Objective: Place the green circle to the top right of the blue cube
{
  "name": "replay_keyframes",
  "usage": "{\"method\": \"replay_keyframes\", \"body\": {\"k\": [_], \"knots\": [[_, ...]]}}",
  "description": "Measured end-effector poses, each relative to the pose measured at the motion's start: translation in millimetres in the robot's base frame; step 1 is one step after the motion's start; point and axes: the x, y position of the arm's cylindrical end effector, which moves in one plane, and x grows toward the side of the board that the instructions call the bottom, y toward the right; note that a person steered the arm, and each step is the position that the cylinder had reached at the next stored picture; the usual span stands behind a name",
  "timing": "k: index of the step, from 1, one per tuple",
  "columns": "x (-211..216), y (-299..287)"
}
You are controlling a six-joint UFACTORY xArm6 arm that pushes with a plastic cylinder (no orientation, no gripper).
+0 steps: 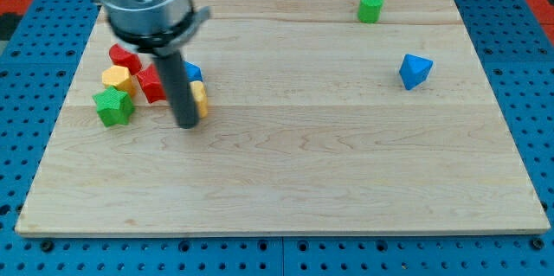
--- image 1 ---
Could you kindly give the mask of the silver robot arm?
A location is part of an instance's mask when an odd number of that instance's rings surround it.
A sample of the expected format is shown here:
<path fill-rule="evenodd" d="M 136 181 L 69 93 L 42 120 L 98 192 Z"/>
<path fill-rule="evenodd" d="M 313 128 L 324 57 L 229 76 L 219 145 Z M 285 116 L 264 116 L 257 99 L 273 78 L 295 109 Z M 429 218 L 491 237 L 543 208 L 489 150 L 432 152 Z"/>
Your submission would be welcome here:
<path fill-rule="evenodd" d="M 123 47 L 156 56 L 176 53 L 210 19 L 210 8 L 193 0 L 94 0 L 105 8 Z"/>

